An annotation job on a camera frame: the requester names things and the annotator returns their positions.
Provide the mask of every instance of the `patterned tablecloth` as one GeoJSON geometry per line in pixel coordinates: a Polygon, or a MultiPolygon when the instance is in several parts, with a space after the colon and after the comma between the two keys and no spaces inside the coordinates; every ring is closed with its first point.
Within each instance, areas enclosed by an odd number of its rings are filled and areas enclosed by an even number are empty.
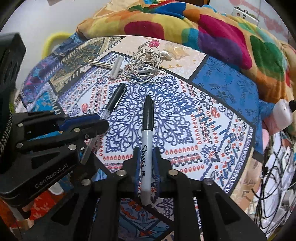
{"type": "MultiPolygon", "coordinates": [[[[24,106],[26,110],[44,110],[50,100],[53,106],[48,108],[70,117],[100,114],[115,89],[124,81],[127,91],[108,119],[108,132],[100,136],[95,146],[96,156],[107,169],[110,172],[120,169],[124,160],[132,157],[133,148],[141,146],[142,110],[145,96],[149,94],[155,108],[153,145],[159,146],[162,157],[170,160],[172,168],[189,178],[211,178],[240,204],[246,196],[242,188],[244,179],[248,171],[258,165],[252,159],[256,126],[250,122],[252,115],[245,117],[241,114],[245,112],[227,104],[223,97],[227,95],[225,87],[221,89],[213,85],[212,89],[206,89],[200,84],[199,76],[212,65],[215,67],[203,73],[203,78],[218,69],[223,80],[230,78],[228,82],[231,83],[230,67],[189,48],[186,49],[189,56],[162,63],[167,74],[161,83],[138,85],[121,79],[113,80],[109,78],[109,69],[87,64],[88,59],[112,64],[117,55],[122,55],[125,65],[138,46],[146,41],[153,42],[161,51],[166,43],[147,37],[116,36],[91,39],[81,44],[60,62],[54,63],[52,70],[45,75],[45,83],[36,100],[29,103],[23,93],[17,110],[24,106]]],[[[247,78],[236,71],[234,75],[244,83],[238,88],[247,89],[247,78]]],[[[250,88],[254,88],[254,84],[248,81],[250,88]]],[[[226,99],[230,103],[242,101],[231,100],[231,93],[226,99]]],[[[95,179],[106,177],[100,169],[95,179]]],[[[120,238],[172,239],[173,199],[157,198],[156,192],[153,182],[150,206],[145,209],[134,200],[122,198],[120,238]]],[[[197,203],[196,211],[201,227],[197,203]]]]}

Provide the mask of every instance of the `pen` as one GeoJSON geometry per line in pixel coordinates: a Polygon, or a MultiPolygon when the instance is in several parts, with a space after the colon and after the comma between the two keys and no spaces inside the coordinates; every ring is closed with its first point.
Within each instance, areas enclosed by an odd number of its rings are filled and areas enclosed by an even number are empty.
{"type": "Polygon", "coordinates": [[[150,95],[147,95],[143,109],[142,154],[141,154],[141,202],[147,206],[151,196],[152,176],[152,135],[154,108],[150,95]]]}
{"type": "MultiPolygon", "coordinates": [[[[124,93],[126,91],[126,84],[125,83],[120,83],[120,85],[117,87],[117,89],[115,90],[114,94],[112,95],[111,99],[109,100],[108,104],[106,105],[105,110],[102,112],[101,114],[101,120],[105,119],[107,120],[107,118],[109,117],[109,115],[111,114],[111,112],[117,108],[121,98],[123,97],[124,93]]],[[[85,165],[90,154],[91,151],[94,147],[94,144],[96,143],[96,141],[99,139],[99,135],[97,135],[96,137],[92,138],[89,140],[89,143],[87,144],[82,159],[80,161],[81,164],[85,165]]]]}

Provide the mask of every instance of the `metal screw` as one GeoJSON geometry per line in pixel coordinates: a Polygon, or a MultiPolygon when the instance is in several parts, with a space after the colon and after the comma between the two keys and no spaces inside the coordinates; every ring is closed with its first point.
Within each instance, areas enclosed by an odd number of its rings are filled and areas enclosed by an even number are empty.
{"type": "Polygon", "coordinates": [[[213,180],[210,179],[210,178],[205,178],[205,179],[203,180],[203,182],[204,182],[205,185],[207,185],[207,186],[210,186],[210,185],[213,184],[213,180]]]}
{"type": "Polygon", "coordinates": [[[176,175],[178,175],[178,171],[177,170],[175,170],[175,169],[171,169],[171,170],[169,170],[168,171],[168,173],[171,175],[171,176],[176,176],[176,175]]]}
{"type": "Polygon", "coordinates": [[[17,148],[22,148],[22,143],[21,142],[17,143],[17,148]]]}
{"type": "Polygon", "coordinates": [[[71,144],[68,146],[69,150],[75,150],[76,149],[76,145],[71,144]]]}
{"type": "Polygon", "coordinates": [[[121,176],[121,177],[123,177],[123,176],[125,176],[126,174],[127,174],[127,172],[126,172],[126,170],[118,170],[117,172],[116,172],[116,174],[118,175],[118,176],[121,176]]]}
{"type": "Polygon", "coordinates": [[[82,184],[82,186],[89,186],[89,185],[91,185],[91,180],[89,180],[89,179],[83,179],[81,181],[81,184],[82,184]]]}

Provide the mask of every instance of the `power strip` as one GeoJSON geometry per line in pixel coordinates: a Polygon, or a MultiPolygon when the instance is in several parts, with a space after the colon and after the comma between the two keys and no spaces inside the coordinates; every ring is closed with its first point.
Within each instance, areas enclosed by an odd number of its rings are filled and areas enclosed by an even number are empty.
{"type": "Polygon", "coordinates": [[[258,26],[259,20],[252,17],[247,10],[242,10],[239,7],[234,7],[232,11],[232,16],[243,18],[244,20],[247,20],[248,22],[255,24],[258,26]]]}

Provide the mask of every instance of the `white bottle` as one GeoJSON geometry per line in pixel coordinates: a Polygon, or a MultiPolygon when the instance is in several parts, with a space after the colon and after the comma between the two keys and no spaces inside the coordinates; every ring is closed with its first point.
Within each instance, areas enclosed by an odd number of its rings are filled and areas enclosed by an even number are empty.
{"type": "Polygon", "coordinates": [[[292,113],[295,109],[296,102],[294,100],[288,103],[285,99],[280,99],[274,105],[271,115],[263,120],[267,126],[269,135],[274,135],[291,125],[293,120],[292,113]]]}

